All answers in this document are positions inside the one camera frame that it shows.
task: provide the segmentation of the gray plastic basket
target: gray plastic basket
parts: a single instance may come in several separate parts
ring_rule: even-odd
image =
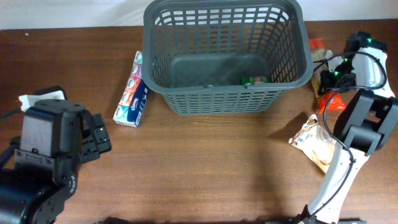
[[[157,0],[143,48],[145,83],[178,114],[262,111],[313,70],[294,0]],[[255,76],[269,82],[240,85]]]

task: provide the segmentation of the green item in basket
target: green item in basket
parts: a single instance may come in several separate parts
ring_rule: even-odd
[[[247,83],[250,83],[254,85],[255,83],[267,83],[267,77],[242,77],[241,78],[241,84],[242,86],[246,85]]]

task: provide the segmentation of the red package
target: red package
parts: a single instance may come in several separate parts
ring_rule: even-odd
[[[325,110],[326,102],[329,100],[329,98],[333,95],[334,93],[327,93],[323,95],[323,97],[319,98],[318,100],[318,105],[319,105],[319,112],[323,113]],[[338,93],[331,102],[329,103],[328,110],[337,110],[337,111],[342,111],[346,108],[346,104],[343,102],[341,99],[340,93]]]

